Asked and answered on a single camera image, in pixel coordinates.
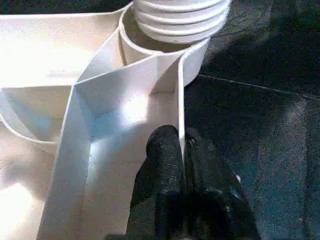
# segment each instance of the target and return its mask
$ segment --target black fabric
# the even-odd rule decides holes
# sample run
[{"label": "black fabric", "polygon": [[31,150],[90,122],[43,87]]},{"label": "black fabric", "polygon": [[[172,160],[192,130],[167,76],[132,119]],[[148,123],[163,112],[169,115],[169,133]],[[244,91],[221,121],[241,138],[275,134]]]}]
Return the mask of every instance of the black fabric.
[{"label": "black fabric", "polygon": [[112,12],[130,2],[130,0],[1,0],[0,14]]},{"label": "black fabric", "polygon": [[200,74],[320,95],[320,3],[234,0]]},{"label": "black fabric", "polygon": [[262,239],[320,239],[320,102],[198,76],[185,122],[241,177]]}]

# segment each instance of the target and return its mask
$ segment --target white plastic tray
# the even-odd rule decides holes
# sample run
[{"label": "white plastic tray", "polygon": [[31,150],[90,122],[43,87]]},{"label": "white plastic tray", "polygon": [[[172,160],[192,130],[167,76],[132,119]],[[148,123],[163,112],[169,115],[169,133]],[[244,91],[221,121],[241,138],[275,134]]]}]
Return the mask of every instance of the white plastic tray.
[{"label": "white plastic tray", "polygon": [[207,43],[182,56],[171,76],[175,84],[159,74],[161,57],[150,56],[74,85],[38,240],[101,240],[126,232],[152,131],[176,126],[184,150],[184,81],[198,74]]},{"label": "white plastic tray", "polygon": [[[0,34],[6,46],[0,50],[5,66],[0,119],[16,136],[51,154],[74,83],[157,56],[156,72],[163,80],[154,91],[166,91],[175,86],[178,61],[190,47],[146,37],[133,18],[132,3],[112,13],[0,16]],[[202,62],[208,41],[202,42],[199,62],[191,68]]]}]

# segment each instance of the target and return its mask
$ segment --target dark floor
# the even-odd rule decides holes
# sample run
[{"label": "dark floor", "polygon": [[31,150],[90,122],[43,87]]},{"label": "dark floor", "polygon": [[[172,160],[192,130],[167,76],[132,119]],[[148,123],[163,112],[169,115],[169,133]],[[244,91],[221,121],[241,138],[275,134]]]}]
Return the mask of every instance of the dark floor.
[{"label": "dark floor", "polygon": [[[108,12],[128,2],[11,0],[0,12]],[[262,239],[320,239],[319,41],[317,1],[233,0],[185,88],[186,126],[240,175]]]}]

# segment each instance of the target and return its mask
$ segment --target black surface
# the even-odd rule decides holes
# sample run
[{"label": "black surface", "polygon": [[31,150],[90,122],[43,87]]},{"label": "black surface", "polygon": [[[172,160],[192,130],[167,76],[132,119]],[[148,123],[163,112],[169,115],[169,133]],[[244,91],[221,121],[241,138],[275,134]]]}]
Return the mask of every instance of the black surface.
[{"label": "black surface", "polygon": [[262,239],[319,239],[320,102],[206,76],[184,101],[186,126],[240,175]]},{"label": "black surface", "polygon": [[235,0],[213,36],[201,74],[320,95],[320,5],[317,1]]},{"label": "black surface", "polygon": [[130,2],[130,0],[1,0],[0,14],[112,12]]}]

